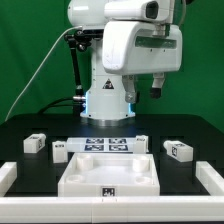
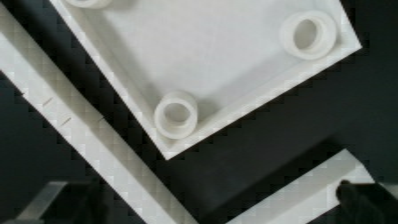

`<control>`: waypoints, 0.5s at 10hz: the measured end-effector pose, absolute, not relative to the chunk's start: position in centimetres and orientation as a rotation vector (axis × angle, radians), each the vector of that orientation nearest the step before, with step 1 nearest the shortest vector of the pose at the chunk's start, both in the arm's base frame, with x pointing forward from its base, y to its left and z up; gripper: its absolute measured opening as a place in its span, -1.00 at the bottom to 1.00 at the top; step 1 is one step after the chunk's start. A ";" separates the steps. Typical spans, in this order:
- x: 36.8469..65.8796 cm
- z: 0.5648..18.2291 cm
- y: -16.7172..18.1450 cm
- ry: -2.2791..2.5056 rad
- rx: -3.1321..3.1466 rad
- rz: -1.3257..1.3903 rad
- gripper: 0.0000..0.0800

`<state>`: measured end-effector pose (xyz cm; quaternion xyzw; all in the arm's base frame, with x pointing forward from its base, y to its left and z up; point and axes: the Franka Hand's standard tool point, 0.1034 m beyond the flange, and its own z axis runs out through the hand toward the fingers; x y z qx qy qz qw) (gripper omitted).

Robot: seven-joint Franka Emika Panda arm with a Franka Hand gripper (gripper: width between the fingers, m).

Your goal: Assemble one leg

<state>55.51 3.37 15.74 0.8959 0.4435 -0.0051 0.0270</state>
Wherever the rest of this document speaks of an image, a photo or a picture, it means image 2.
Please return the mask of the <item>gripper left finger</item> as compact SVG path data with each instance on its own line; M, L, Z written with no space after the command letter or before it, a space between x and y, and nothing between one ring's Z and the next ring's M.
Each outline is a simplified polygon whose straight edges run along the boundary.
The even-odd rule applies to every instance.
M65 185L67 185L65 181L51 181L44 185L44 187L42 187L42 189L40 189L40 191L39 191L17 217L15 217L17 224L44 224L44 221L40 220L40 218L42 218L42 215L46 213L46 210L51 206L51 203L56 199L56 196L62 192Z

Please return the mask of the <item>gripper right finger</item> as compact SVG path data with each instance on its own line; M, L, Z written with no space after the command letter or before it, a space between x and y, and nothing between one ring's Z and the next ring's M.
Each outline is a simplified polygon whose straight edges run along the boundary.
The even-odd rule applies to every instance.
M380 183L342 180L335 198L351 224L398 224L398 197Z

